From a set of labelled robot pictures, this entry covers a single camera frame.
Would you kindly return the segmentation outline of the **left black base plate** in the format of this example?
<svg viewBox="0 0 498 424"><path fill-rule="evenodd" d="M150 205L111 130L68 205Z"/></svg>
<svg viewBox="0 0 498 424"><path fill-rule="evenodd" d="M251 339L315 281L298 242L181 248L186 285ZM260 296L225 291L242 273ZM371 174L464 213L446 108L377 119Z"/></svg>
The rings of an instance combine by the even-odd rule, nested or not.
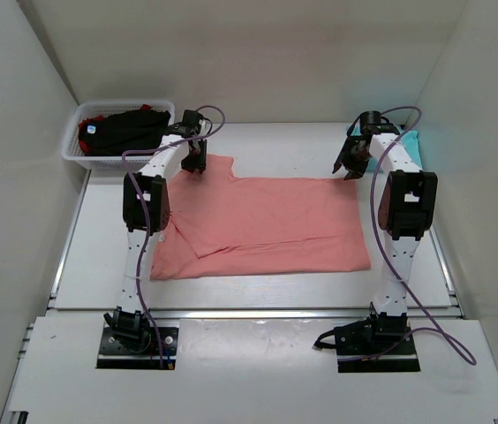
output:
<svg viewBox="0 0 498 424"><path fill-rule="evenodd" d="M125 335L108 325L102 329L96 367L120 370L174 370L179 341L178 322L163 322L158 327L161 343L153 329Z"/></svg>

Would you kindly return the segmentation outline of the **black and red t shirt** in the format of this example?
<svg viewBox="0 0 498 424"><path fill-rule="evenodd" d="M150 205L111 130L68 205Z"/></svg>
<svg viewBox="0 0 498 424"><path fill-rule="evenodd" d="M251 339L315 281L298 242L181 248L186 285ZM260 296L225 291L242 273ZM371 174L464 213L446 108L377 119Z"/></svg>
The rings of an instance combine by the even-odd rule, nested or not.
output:
<svg viewBox="0 0 498 424"><path fill-rule="evenodd" d="M128 150L160 147L171 114L143 104L109 116L98 115L79 123L78 142L87 156L121 156Z"/></svg>

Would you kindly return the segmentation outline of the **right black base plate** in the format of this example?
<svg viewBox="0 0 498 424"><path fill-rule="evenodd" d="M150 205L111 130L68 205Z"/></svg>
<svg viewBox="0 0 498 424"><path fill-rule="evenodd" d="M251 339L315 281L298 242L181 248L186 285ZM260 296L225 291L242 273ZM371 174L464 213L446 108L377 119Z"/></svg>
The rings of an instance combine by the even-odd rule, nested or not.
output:
<svg viewBox="0 0 498 424"><path fill-rule="evenodd" d="M385 337L367 320L320 334L313 349L335 350L340 374L416 373L421 370L412 336Z"/></svg>

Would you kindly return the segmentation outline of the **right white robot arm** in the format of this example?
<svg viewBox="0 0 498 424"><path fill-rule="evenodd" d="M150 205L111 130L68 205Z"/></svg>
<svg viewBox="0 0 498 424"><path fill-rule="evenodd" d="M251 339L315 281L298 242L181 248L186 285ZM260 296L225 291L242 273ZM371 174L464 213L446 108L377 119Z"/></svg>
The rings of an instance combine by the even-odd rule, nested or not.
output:
<svg viewBox="0 0 498 424"><path fill-rule="evenodd" d="M362 178L371 160L376 161L374 173L387 178L381 199L369 201L383 265L368 317L331 330L332 344L320 335L313 345L316 350L346 347L360 354L369 349L384 351L407 333L411 266L420 240L433 222L438 178L418 166L402 145L406 133L391 123L386 113L365 111L348 129L334 161L333 170L345 169L348 180Z"/></svg>

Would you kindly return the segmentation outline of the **white plastic basket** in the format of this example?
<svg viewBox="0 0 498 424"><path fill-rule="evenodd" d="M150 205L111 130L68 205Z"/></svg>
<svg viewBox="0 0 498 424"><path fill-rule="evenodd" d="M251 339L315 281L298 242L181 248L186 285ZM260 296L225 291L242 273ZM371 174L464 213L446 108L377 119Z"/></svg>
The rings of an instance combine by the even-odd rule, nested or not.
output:
<svg viewBox="0 0 498 424"><path fill-rule="evenodd" d="M153 110L170 114L169 123L175 120L173 102L161 99L101 99L84 102L73 112L64 130L61 155L69 162L75 162L87 170L122 170L120 156L87 156L79 146L79 124L89 118L108 117L130 110L137 110L143 105Z"/></svg>

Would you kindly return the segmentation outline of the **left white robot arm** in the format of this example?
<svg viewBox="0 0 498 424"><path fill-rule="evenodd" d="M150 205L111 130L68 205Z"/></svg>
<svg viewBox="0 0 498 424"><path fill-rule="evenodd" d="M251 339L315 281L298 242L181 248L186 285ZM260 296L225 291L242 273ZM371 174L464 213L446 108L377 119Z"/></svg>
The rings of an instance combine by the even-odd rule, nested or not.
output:
<svg viewBox="0 0 498 424"><path fill-rule="evenodd" d="M162 336L141 291L147 280L158 237L170 221L168 181L175 170L202 172L212 122L200 109L185 110L172 124L167 112L148 107L103 119L100 150L118 155L126 170L122 216L127 231L127 256L122 294L104 315L112 338L139 355L162 353Z"/></svg>

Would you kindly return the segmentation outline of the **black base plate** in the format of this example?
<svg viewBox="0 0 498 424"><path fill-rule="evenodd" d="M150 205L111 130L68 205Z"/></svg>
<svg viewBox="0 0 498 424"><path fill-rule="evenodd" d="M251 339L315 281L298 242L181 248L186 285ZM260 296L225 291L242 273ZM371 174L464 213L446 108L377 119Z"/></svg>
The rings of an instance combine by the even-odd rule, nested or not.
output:
<svg viewBox="0 0 498 424"><path fill-rule="evenodd" d="M179 341L178 322L163 322L158 327L161 343L153 329L125 335L108 325L102 329L96 367L120 370L174 370Z"/></svg>
<svg viewBox="0 0 498 424"><path fill-rule="evenodd" d="M421 370L412 336L385 337L367 320L320 334L313 349L335 350L340 374L416 373Z"/></svg>

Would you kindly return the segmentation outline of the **teal folded t shirt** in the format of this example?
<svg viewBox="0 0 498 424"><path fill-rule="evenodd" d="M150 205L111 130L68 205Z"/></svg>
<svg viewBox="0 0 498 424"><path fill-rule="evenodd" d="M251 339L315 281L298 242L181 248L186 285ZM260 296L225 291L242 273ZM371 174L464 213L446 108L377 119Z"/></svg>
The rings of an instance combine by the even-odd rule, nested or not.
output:
<svg viewBox="0 0 498 424"><path fill-rule="evenodd" d="M346 126L346 132L349 133L350 136L360 136L360 130L357 126L352 127L351 125ZM423 167L423 163L421 160L420 152L419 152L419 139L418 132L411 131L406 133L401 139L401 143L404 146L404 149L409 154L410 158L420 167ZM367 173L374 172L376 168L377 160L372 157L369 160L368 166L366 167Z"/></svg>

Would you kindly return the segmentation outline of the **pink t shirt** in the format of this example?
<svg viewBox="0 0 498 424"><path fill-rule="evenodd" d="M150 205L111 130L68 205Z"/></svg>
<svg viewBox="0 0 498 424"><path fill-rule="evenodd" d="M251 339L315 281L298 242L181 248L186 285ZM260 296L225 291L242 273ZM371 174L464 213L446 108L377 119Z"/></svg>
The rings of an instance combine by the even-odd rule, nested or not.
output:
<svg viewBox="0 0 498 424"><path fill-rule="evenodd" d="M153 280L368 270L357 189L343 178L239 178L230 156L169 185Z"/></svg>

